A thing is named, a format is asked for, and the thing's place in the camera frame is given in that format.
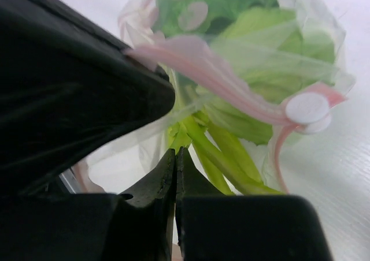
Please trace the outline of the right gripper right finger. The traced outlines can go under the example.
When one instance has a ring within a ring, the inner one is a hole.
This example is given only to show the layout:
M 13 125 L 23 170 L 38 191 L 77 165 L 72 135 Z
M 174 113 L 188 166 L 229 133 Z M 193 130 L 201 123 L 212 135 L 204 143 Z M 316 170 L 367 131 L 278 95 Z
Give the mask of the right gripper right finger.
M 331 260 L 313 206 L 299 196 L 227 196 L 176 156 L 176 223 L 184 260 Z

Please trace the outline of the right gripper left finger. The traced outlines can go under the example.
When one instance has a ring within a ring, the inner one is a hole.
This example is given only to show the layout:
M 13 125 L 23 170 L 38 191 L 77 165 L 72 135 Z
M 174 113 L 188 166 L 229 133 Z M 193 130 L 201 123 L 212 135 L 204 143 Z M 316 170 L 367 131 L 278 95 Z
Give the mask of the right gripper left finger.
M 2 260 L 170 260 L 175 152 L 121 194 L 1 197 Z

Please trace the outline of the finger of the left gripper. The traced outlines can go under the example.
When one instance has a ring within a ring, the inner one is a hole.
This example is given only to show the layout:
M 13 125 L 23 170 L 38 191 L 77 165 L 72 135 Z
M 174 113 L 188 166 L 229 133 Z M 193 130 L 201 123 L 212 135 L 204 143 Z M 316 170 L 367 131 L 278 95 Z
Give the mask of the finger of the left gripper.
M 166 115 L 164 71 L 59 0 L 1 0 L 1 195 L 33 193 Z

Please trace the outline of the green fake celery stalks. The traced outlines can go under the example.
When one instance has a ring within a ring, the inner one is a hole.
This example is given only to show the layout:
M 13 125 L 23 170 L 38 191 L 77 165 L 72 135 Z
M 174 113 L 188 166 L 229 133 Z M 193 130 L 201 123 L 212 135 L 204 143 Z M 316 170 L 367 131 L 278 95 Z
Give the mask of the green fake celery stalks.
M 209 179 L 222 193 L 232 195 L 231 185 L 243 195 L 283 194 L 284 189 L 265 185 L 241 138 L 265 145 L 272 127 L 246 115 L 201 110 L 167 129 L 167 145 L 175 151 L 193 146 Z

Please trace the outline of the green fake cabbage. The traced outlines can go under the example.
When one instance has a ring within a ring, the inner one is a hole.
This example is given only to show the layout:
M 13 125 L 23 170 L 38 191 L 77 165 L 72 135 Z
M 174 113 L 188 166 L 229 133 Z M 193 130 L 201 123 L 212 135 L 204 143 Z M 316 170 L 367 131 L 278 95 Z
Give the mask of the green fake cabbage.
M 193 30 L 272 104 L 318 81 L 332 85 L 336 45 L 327 31 L 303 31 L 293 10 L 253 6 L 233 18 L 211 13 Z

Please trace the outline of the clear zip top bag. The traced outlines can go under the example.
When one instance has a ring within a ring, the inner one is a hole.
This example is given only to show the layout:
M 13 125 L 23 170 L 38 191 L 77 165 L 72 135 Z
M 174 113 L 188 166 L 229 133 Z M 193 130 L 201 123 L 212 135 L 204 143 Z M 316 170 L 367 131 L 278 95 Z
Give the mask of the clear zip top bag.
M 345 33 L 322 0 L 277 0 L 277 3 L 277 8 L 295 11 L 303 31 L 319 27 L 327 31 L 336 45 L 336 61 L 328 70 L 333 84 L 318 81 L 278 105 L 254 93 L 201 35 L 183 33 L 165 37 L 161 31 L 153 32 L 159 15 L 156 0 L 128 0 L 117 16 L 120 38 L 129 45 L 125 55 L 149 67 L 163 68 L 175 89 L 175 105 L 165 118 L 135 131 L 130 139 L 118 139 L 110 144 L 109 150 L 100 150 L 75 165 L 73 172 L 82 189 L 101 191 L 89 178 L 90 167 L 135 141 L 139 143 L 142 168 L 150 170 L 161 151 L 169 148 L 168 127 L 198 111 L 212 109 L 234 116 L 246 115 L 272 127 L 272 136 L 265 145 L 246 137 L 240 142 L 265 185 L 286 192 L 279 161 L 282 147 L 293 144 L 300 135 L 325 130 L 331 123 L 331 109 L 345 101 L 354 78 L 337 66 Z

